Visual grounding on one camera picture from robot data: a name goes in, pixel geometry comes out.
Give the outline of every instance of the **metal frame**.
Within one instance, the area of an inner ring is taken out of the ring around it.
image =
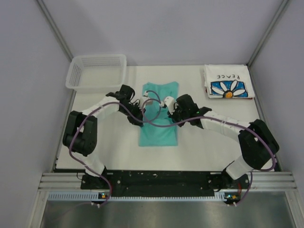
[[[70,51],[66,41],[64,40],[63,36],[61,35],[60,30],[58,29],[56,23],[54,22],[51,14],[49,13],[45,3],[43,0],[34,0],[39,9],[41,10],[43,16],[46,19],[51,31],[53,32],[59,46],[61,47],[62,51],[66,55],[66,57],[71,61],[73,59],[73,54]],[[283,13],[286,11],[290,0],[283,0],[279,9],[277,10],[275,16],[273,17],[271,23],[269,24],[264,36],[261,38],[259,44],[257,45],[254,53],[252,54],[248,67],[250,68],[254,61],[256,60],[258,54],[260,53],[261,49],[264,47],[266,42],[268,41],[269,37],[271,36],[275,26],[278,24],[279,20],[281,19]],[[73,92],[71,95],[70,102],[67,106],[68,114],[73,106],[74,99],[76,93]],[[267,121],[266,116],[263,113],[261,103],[259,98],[256,96],[255,102],[257,105],[257,110],[260,115],[260,118]],[[61,148],[61,141],[63,137],[63,131],[60,136],[60,140],[57,146],[57,154],[54,161],[53,168],[56,165],[57,157],[60,152]],[[47,203],[47,199],[50,192],[54,191],[73,191],[73,192],[84,192],[84,190],[80,189],[81,181],[76,177],[76,173],[44,173],[41,178],[41,182],[38,188],[38,193],[36,196],[35,204],[33,207],[32,214],[30,216],[28,228],[38,228],[41,225],[43,212]],[[234,191],[234,190],[221,190],[224,192]],[[301,197],[297,191],[297,187],[292,176],[291,172],[254,172],[253,175],[253,184],[251,187],[250,192],[278,192],[284,191],[286,193],[287,201],[290,207],[290,211],[294,218],[295,224],[297,228],[304,228],[304,209],[301,202]]]

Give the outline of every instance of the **white plastic bin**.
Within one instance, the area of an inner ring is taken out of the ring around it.
[[[118,91],[125,81],[125,55],[74,57],[66,77],[66,87],[81,93]]]

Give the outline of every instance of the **folded shirt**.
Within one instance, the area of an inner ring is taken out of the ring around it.
[[[203,75],[209,98],[255,97],[245,65],[205,65]]]

